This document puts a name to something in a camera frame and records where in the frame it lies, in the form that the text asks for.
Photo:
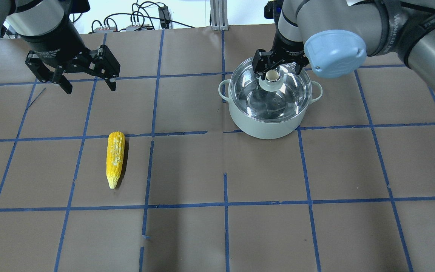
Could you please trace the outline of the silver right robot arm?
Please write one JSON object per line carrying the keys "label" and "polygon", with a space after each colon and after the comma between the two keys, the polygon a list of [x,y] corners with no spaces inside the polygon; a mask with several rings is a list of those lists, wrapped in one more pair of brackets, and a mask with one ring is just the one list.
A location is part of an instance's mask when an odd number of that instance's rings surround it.
{"label": "silver right robot arm", "polygon": [[273,46],[252,62],[262,79],[286,63],[335,79],[395,52],[435,92],[435,0],[283,0],[271,15]]}

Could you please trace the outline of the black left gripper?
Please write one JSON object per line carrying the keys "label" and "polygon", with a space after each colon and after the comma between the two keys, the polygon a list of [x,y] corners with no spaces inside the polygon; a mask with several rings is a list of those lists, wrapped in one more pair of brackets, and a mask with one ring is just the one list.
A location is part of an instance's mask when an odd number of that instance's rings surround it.
{"label": "black left gripper", "polygon": [[110,91],[116,91],[119,61],[107,45],[87,48],[69,19],[60,19],[49,31],[35,36],[22,31],[18,34],[29,44],[25,64],[38,81],[54,82],[71,94],[73,85],[64,74],[86,73],[103,79]]}

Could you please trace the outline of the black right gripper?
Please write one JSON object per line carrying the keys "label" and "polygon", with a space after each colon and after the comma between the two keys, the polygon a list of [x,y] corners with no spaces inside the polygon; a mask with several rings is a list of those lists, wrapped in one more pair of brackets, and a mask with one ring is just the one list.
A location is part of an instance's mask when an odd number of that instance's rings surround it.
{"label": "black right gripper", "polygon": [[253,57],[253,72],[264,80],[266,73],[282,64],[295,63],[298,76],[310,64],[304,53],[304,42],[292,41],[276,32],[270,51],[257,49]]}

